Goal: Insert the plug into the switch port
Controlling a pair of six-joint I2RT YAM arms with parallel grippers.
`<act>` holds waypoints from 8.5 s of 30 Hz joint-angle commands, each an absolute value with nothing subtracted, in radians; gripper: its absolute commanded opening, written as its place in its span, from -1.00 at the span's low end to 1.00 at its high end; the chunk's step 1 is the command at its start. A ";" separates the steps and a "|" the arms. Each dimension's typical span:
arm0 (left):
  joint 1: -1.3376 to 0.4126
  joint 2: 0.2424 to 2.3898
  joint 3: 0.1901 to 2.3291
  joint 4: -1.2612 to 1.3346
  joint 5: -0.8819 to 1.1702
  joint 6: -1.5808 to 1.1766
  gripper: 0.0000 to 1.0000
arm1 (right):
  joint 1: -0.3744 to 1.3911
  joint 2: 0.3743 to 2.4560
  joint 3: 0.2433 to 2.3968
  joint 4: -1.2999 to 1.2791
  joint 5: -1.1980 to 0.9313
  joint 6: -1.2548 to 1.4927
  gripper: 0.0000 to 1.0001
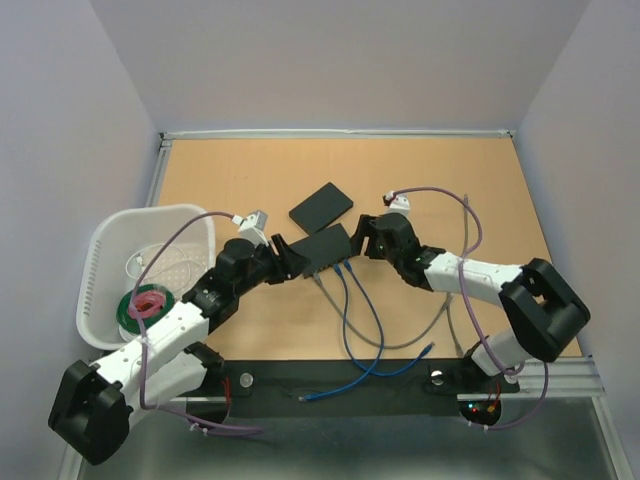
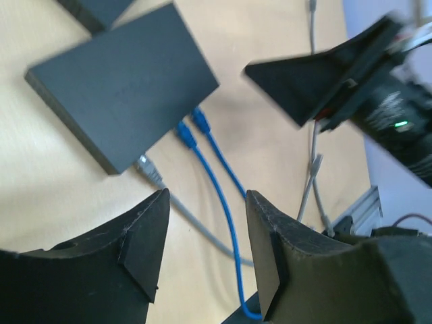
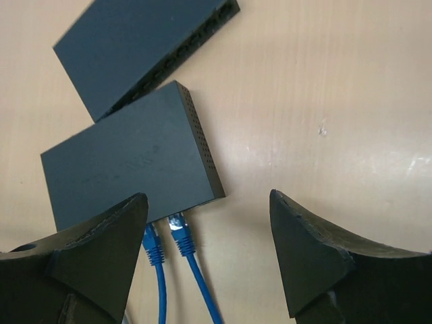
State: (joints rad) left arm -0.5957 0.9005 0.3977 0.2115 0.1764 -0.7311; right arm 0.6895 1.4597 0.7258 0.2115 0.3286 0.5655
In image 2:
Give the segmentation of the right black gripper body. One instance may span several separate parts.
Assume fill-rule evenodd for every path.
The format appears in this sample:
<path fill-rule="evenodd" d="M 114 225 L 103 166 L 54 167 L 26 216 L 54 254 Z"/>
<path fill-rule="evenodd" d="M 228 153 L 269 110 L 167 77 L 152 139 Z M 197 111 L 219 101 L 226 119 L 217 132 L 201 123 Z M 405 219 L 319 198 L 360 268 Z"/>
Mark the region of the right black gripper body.
<path fill-rule="evenodd" d="M 431 23 L 414 31 L 399 31 L 387 48 L 377 70 L 365 84 L 315 117 L 322 122 L 322 131 L 333 130 L 350 119 L 367 134 L 380 132 L 426 132 L 431 121 L 431 90 L 414 78 L 399 80 L 392 70 L 403 65 L 409 53 L 431 43 Z"/>

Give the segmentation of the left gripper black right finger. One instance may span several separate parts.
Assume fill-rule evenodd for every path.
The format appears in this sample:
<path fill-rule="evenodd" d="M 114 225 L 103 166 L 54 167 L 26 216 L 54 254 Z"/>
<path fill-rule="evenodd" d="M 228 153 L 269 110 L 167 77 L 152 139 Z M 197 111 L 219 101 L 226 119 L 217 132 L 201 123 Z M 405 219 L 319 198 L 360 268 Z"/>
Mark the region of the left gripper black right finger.
<path fill-rule="evenodd" d="M 414 238 L 331 239 L 250 190 L 246 216 L 259 302 L 270 323 L 414 323 L 397 276 Z"/>

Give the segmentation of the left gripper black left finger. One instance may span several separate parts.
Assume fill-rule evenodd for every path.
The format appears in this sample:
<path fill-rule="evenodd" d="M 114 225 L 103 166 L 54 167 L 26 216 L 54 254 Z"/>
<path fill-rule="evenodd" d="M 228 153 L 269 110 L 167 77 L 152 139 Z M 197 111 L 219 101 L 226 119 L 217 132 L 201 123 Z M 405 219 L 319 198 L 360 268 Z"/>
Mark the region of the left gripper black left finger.
<path fill-rule="evenodd" d="M 155 301 L 170 193 L 50 250 L 1 251 L 2 323 L 144 323 Z"/>

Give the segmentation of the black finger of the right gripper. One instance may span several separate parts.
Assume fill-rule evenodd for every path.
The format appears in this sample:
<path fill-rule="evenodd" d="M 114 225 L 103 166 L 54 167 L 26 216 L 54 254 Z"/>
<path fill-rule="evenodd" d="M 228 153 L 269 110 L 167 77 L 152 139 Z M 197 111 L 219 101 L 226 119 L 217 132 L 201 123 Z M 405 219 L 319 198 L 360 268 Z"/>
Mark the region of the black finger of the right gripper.
<path fill-rule="evenodd" d="M 388 13 L 354 38 L 308 56 L 256 61 L 244 74 L 298 126 L 332 107 L 377 70 L 404 24 Z"/>

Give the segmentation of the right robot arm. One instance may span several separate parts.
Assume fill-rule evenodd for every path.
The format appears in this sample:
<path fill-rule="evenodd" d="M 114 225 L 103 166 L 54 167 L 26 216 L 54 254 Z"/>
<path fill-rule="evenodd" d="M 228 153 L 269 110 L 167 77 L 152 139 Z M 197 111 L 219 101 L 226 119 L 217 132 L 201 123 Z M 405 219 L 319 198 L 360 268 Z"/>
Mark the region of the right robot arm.
<path fill-rule="evenodd" d="M 431 183 L 431 89 L 393 70 L 431 40 L 421 28 L 402 38 L 401 19 L 387 13 L 326 51 L 249 63 L 244 73 L 290 118 L 321 131 L 352 122 L 425 184 Z"/>

